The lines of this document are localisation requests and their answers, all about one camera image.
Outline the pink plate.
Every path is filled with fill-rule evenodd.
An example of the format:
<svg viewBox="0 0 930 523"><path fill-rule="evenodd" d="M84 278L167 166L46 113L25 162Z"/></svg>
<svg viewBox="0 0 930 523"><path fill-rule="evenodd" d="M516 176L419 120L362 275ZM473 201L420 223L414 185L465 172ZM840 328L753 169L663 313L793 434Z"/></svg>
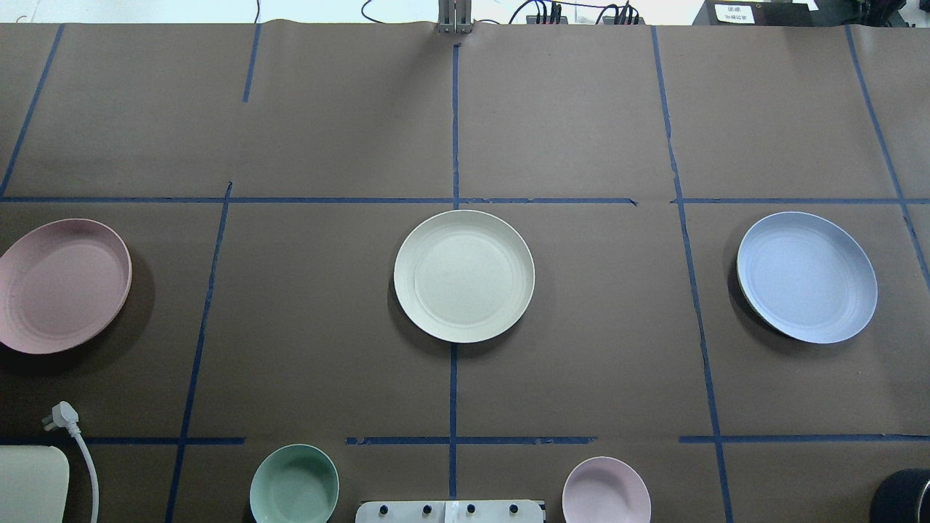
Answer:
<svg viewBox="0 0 930 523"><path fill-rule="evenodd" d="M1 341L32 355L89 341L119 314L132 283L123 238L92 219L44 224L1 259Z"/></svg>

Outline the cream plate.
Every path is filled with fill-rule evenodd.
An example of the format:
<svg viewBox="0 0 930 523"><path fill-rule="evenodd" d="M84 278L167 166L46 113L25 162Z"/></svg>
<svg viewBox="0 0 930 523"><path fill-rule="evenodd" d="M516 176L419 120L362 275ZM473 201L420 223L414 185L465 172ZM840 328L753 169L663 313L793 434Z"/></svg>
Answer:
<svg viewBox="0 0 930 523"><path fill-rule="evenodd" d="M393 285L416 327L439 340L472 344L522 318L535 290L535 262L508 222L482 211L446 211L406 236Z"/></svg>

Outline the pink bowl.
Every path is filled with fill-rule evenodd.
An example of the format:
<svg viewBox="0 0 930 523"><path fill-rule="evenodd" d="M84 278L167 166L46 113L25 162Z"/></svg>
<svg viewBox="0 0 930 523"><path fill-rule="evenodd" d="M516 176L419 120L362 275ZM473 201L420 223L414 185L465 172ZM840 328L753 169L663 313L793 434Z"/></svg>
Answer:
<svg viewBox="0 0 930 523"><path fill-rule="evenodd" d="M562 487L567 522L650 522L647 485L634 468L614 457L581 461Z"/></svg>

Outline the green bowl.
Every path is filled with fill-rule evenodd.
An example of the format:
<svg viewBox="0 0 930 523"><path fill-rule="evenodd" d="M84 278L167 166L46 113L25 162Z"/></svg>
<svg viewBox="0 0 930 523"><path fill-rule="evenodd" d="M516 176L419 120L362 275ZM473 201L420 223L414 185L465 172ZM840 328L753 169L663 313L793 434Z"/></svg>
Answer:
<svg viewBox="0 0 930 523"><path fill-rule="evenodd" d="M318 447L292 444L270 453L251 480L256 522L328 522L338 504L338 469Z"/></svg>

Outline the blue plate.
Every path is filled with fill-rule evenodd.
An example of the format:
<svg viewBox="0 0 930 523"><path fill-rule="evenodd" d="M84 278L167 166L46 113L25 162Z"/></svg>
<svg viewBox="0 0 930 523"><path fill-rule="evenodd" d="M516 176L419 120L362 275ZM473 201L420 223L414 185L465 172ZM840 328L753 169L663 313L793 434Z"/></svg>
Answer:
<svg viewBox="0 0 930 523"><path fill-rule="evenodd" d="M879 285L866 251L827 219L782 211L747 229L735 257L740 289L781 334L836 344L873 320Z"/></svg>

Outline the black box with label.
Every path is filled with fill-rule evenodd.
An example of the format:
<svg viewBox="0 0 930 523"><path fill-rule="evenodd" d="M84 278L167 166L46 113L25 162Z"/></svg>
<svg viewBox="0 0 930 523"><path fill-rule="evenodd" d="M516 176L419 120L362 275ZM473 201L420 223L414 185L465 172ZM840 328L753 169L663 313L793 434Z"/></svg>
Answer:
<svg viewBox="0 0 930 523"><path fill-rule="evenodd" d="M692 25L813 27L807 3L791 1L704 1Z"/></svg>

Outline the cream toaster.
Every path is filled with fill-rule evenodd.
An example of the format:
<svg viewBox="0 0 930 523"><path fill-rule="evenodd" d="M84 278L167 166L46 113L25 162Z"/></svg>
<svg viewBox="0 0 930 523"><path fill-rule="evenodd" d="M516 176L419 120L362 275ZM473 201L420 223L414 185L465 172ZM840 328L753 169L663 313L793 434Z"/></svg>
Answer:
<svg viewBox="0 0 930 523"><path fill-rule="evenodd" d="M70 466L52 446L1 447L1 521L61 522Z"/></svg>

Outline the dark blue saucepan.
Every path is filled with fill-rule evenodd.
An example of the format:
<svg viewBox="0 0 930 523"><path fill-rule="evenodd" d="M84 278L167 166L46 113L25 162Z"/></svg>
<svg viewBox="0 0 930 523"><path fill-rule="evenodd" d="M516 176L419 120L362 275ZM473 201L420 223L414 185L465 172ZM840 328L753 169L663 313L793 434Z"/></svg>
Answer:
<svg viewBox="0 0 930 523"><path fill-rule="evenodd" d="M870 522L929 522L929 469L890 474L875 490Z"/></svg>

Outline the aluminium frame post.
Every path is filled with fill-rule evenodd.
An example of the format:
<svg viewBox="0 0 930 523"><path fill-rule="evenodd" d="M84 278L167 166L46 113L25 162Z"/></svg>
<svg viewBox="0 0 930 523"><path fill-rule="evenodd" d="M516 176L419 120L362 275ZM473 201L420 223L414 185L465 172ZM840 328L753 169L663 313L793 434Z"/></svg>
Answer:
<svg viewBox="0 0 930 523"><path fill-rule="evenodd" d="M439 0L436 30L441 34L469 34L474 29L471 0Z"/></svg>

